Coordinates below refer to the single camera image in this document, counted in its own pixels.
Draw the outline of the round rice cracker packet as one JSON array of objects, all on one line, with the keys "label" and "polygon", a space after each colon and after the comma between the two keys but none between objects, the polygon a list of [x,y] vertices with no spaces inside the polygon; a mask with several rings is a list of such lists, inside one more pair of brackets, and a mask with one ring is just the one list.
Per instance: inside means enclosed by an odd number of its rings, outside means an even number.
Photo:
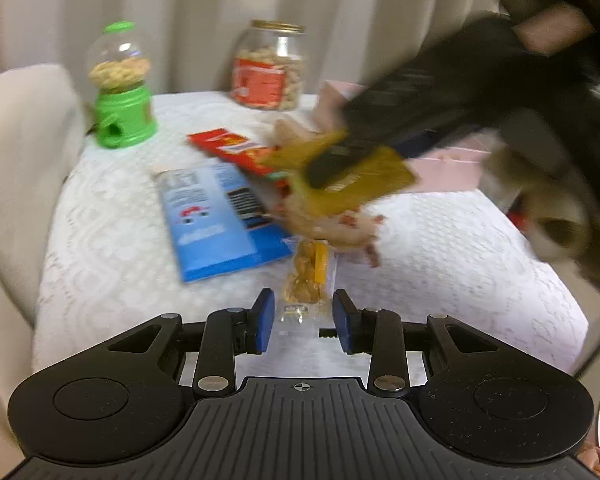
[{"label": "round rice cracker packet", "polygon": [[381,145],[326,188],[312,188],[310,158],[343,138],[342,130],[312,131],[291,117],[273,122],[274,151],[264,161],[289,183],[289,192],[275,206],[273,216],[292,234],[322,240],[336,252],[364,252],[370,266],[377,268],[376,242],[385,217],[374,216],[366,205],[410,188],[418,177],[396,150]]}]

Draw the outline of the small yellow nut packet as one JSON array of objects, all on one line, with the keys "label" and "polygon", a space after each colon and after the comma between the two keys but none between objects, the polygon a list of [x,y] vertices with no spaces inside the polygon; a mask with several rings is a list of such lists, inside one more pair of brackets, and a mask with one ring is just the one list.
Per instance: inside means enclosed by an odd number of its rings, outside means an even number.
[{"label": "small yellow nut packet", "polygon": [[309,334],[332,324],[336,273],[336,252],[324,240],[294,240],[294,254],[277,307],[283,332]]}]

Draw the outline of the blue snack package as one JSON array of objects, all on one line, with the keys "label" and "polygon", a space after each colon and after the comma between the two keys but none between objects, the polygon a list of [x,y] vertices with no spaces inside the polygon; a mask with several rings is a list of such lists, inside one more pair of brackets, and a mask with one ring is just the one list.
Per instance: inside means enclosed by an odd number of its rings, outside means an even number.
[{"label": "blue snack package", "polygon": [[237,166],[229,162],[154,175],[182,281],[263,266],[291,255]]}]

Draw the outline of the red snack stick packet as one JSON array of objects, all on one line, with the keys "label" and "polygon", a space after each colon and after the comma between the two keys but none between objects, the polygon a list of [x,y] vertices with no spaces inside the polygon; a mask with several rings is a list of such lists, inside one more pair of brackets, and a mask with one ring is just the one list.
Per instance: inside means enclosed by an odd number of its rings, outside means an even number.
[{"label": "red snack stick packet", "polygon": [[191,133],[187,139],[195,148],[199,148],[223,162],[230,162],[240,170],[247,171],[254,176],[268,179],[278,188],[288,186],[288,180],[282,172],[264,163],[265,159],[275,152],[275,148],[260,141],[249,139],[224,128]]}]

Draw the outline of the glass peanut jar gold lid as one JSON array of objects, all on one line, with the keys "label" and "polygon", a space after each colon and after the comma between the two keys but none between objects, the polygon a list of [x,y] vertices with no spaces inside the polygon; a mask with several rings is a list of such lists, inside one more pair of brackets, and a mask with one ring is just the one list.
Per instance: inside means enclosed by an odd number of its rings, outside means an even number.
[{"label": "glass peanut jar gold lid", "polygon": [[230,96],[256,110],[294,110],[306,73],[303,25],[252,20],[234,56]]}]

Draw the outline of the pink gift box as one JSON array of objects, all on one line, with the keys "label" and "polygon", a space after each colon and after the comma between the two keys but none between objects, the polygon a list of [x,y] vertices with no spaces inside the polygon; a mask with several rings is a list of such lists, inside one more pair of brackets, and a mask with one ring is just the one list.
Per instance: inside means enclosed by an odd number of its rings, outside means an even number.
[{"label": "pink gift box", "polygon": [[[318,130],[326,132],[338,125],[340,107],[364,89],[360,84],[325,80],[321,84],[312,120]],[[478,132],[446,148],[436,148],[408,164],[419,181],[410,193],[468,192],[478,188],[482,161],[496,143],[495,134]]]}]

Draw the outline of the beige curtain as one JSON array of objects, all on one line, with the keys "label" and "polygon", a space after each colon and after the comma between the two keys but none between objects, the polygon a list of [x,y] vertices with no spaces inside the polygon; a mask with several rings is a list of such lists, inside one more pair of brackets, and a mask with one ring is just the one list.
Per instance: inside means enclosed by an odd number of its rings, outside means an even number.
[{"label": "beige curtain", "polygon": [[0,73],[58,63],[89,96],[86,54],[104,26],[137,24],[157,93],[224,89],[255,18],[306,28],[306,83],[363,82],[498,0],[0,0]]}]

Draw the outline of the green candy dispenser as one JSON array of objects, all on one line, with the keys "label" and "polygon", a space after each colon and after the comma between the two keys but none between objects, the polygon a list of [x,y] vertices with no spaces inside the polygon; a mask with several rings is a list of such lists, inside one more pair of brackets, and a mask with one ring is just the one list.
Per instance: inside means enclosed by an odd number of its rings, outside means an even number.
[{"label": "green candy dispenser", "polygon": [[88,50],[87,77],[97,90],[96,140],[103,148],[128,148],[157,132],[146,84],[150,69],[146,41],[131,21],[105,26]]}]

